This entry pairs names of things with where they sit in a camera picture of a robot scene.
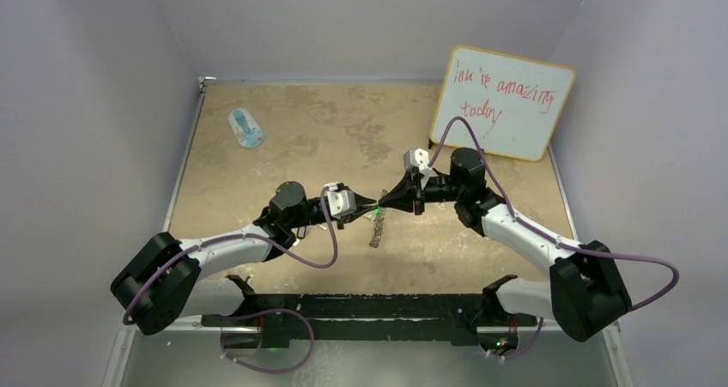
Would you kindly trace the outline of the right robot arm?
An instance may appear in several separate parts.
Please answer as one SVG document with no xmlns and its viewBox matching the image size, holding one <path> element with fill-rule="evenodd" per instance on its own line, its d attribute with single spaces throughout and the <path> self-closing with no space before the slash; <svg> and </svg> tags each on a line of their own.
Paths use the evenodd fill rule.
<svg viewBox="0 0 728 387">
<path fill-rule="evenodd" d="M 433 169 L 428 157 L 421 148 L 408 151 L 402 179 L 379 206 L 420 215 L 428 203 L 452 202 L 465 227 L 516 251 L 549 276 L 540 282 L 506 275 L 486 286 L 482 313 L 490 323 L 503 324 L 517 314 L 545 318 L 584 342 L 631 310 L 626 285 L 604 244 L 528 227 L 528 218 L 488 187 L 488 167 L 473 148 L 456 149 L 447 173 Z"/>
</svg>

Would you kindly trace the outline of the metal disc with keyrings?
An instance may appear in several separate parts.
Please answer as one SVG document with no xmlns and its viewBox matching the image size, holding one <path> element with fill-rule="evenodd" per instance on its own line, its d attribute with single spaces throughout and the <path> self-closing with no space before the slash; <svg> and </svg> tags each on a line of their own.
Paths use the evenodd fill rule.
<svg viewBox="0 0 728 387">
<path fill-rule="evenodd" d="M 371 248 L 379 248 L 383 232 L 384 232 L 384 224 L 385 224 L 385 217 L 386 217 L 386 208 L 382 208 L 381 212 L 379 214 L 370 214 L 369 220 L 373 223 L 373 233 L 369 241 L 369 246 Z"/>
</svg>

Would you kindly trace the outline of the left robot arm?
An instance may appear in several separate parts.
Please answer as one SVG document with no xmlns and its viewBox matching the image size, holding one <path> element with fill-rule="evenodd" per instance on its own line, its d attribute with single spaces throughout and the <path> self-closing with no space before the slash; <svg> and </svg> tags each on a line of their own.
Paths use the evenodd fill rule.
<svg viewBox="0 0 728 387">
<path fill-rule="evenodd" d="M 287 255 L 309 267 L 327 269 L 338 259 L 337 240 L 331 241 L 331 259 L 317 263 L 292 252 L 296 230 L 325 224 L 335 236 L 338 228 L 374 210 L 376 204 L 343 183 L 325 184 L 317 197 L 309 198 L 302 184 L 287 181 L 245 227 L 199 239 L 157 233 L 112 280 L 110 291 L 124 308 L 122 322 L 145 335 L 156 334 L 182 316 L 199 281 L 243 264 Z"/>
</svg>

